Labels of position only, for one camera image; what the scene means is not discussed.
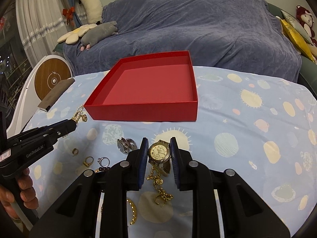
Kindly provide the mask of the person's left hand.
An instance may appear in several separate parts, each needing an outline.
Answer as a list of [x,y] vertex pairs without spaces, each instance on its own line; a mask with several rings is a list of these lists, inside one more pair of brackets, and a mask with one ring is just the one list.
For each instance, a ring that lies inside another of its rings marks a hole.
[[[32,178],[30,177],[29,168],[26,168],[17,178],[17,183],[20,187],[20,197],[24,202],[24,206],[29,209],[37,209],[39,207],[39,202],[33,187]],[[14,219],[17,219],[19,217],[11,206],[11,203],[13,202],[14,195],[8,189],[1,186],[1,203],[8,215]]]

